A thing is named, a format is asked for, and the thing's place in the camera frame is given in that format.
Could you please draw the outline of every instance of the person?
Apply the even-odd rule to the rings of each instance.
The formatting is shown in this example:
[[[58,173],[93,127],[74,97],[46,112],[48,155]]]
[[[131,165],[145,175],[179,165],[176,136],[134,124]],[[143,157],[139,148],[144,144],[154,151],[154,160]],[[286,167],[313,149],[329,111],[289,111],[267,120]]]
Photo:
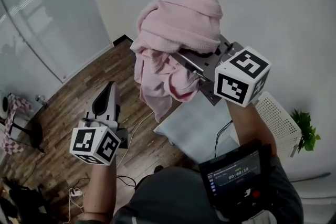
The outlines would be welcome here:
[[[289,182],[274,137],[252,104],[246,108],[227,101],[240,145],[253,139],[270,144],[274,166],[269,186],[276,191],[277,207],[266,218],[247,223],[303,223],[300,198]],[[101,223],[223,223],[211,207],[200,173],[168,167],[147,177],[131,201],[113,216],[116,203],[116,161],[111,166],[93,166],[84,198],[80,224]]]

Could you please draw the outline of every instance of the glass door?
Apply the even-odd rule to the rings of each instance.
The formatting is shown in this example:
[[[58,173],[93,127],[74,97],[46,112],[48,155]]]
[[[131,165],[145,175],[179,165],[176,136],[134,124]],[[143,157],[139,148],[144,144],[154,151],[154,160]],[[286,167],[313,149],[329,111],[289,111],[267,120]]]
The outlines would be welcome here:
[[[2,0],[19,33],[62,82],[109,47],[95,0]]]
[[[0,2],[0,90],[26,98],[37,110],[35,97],[50,98],[61,84],[22,39]]]

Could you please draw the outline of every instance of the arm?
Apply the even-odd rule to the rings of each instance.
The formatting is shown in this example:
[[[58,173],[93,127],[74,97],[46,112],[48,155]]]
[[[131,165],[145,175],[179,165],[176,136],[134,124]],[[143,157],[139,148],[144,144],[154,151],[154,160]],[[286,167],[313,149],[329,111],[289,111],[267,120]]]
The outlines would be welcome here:
[[[94,165],[84,197],[84,220],[110,223],[116,203],[116,159],[110,166]]]
[[[229,101],[226,101],[226,103],[237,131],[239,143],[244,145],[255,138],[259,139],[263,144],[270,144],[272,155],[276,156],[277,146],[274,137],[254,105],[251,103],[243,108]]]

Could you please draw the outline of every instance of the gray shirt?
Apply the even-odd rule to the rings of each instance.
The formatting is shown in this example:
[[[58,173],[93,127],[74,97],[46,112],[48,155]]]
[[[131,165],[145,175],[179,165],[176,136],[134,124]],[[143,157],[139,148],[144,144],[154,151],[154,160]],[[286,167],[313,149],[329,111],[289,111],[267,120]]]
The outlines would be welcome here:
[[[271,211],[277,223],[303,223],[300,198],[289,182],[280,160],[271,159],[275,167],[269,187],[277,192],[277,208]],[[80,221],[80,224],[98,222]],[[211,207],[200,173],[169,167],[146,178],[131,201],[118,210],[112,223],[223,223]]]

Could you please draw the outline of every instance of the black cable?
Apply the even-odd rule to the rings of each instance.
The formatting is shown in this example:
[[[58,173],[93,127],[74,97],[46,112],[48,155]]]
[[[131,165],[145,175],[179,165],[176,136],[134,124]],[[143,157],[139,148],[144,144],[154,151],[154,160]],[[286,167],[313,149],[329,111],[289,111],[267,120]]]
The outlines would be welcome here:
[[[72,189],[75,189],[75,187],[77,186],[77,184],[78,184],[81,180],[83,180],[83,179],[90,179],[90,177],[83,177],[83,178],[78,179],[78,181],[74,184],[74,186],[72,187]]]
[[[35,171],[35,169],[36,169],[36,166],[37,166],[37,163],[38,163],[44,156],[46,156],[45,153],[43,153],[43,156],[41,156],[41,158],[38,159],[38,160],[36,161],[35,166],[34,166],[32,172],[31,172],[31,174],[27,177],[26,181],[25,181],[22,185],[24,185],[24,184],[28,181],[28,179],[29,179],[29,178],[31,177],[31,175],[34,173],[34,171]]]
[[[32,147],[32,148],[35,148],[35,147],[33,147],[32,145],[29,145],[29,144],[26,144],[26,143],[24,143],[24,142],[21,142],[21,141],[18,141],[18,140],[15,140],[15,139],[13,139],[13,138],[9,138],[10,140],[13,140],[13,141],[15,141],[16,143],[19,143],[19,144],[24,144],[24,145],[26,145],[26,146],[30,146],[30,147]]]
[[[99,124],[99,127],[101,126],[101,125],[103,125],[103,126],[106,126],[106,127],[110,127],[110,126],[108,126],[107,124],[105,124],[105,123],[103,123],[103,122],[101,122],[101,121],[97,121],[96,119],[94,119],[94,120],[90,120],[90,119],[88,119],[88,118],[82,118],[82,120],[83,121],[88,121],[88,122],[97,122],[98,124]]]
[[[129,178],[130,180],[132,180],[133,182],[134,182],[134,186],[131,186],[131,185],[129,185],[129,184],[127,184],[124,180],[122,180],[120,177],[124,177],[124,178]],[[137,185],[137,183],[135,182],[135,180],[132,178],[132,177],[129,177],[129,176],[117,176],[117,178],[118,179],[120,179],[121,181],[123,181],[127,186],[130,186],[130,187],[136,187]]]
[[[232,123],[232,120],[230,120],[227,124],[225,124],[225,126],[217,133],[216,144],[215,144],[215,158],[216,158],[216,155],[217,155],[218,139],[221,136],[221,134],[230,126],[231,123]]]
[[[323,173],[323,174],[318,175],[318,176],[312,176],[312,177],[307,177],[307,178],[302,178],[302,179],[292,179],[292,180],[290,179],[289,182],[295,183],[295,182],[314,180],[314,179],[317,179],[317,178],[324,178],[324,177],[327,177],[327,176],[330,176],[330,175],[331,175],[331,172],[327,172],[327,173]]]
[[[119,176],[117,176],[117,178],[118,179],[120,179],[121,181],[123,181],[124,182],[124,184],[125,185],[127,185],[127,186],[130,186],[130,187],[133,187],[133,188],[135,188],[136,186],[133,186],[133,185],[129,185],[129,184],[127,184],[124,180],[122,180]]]

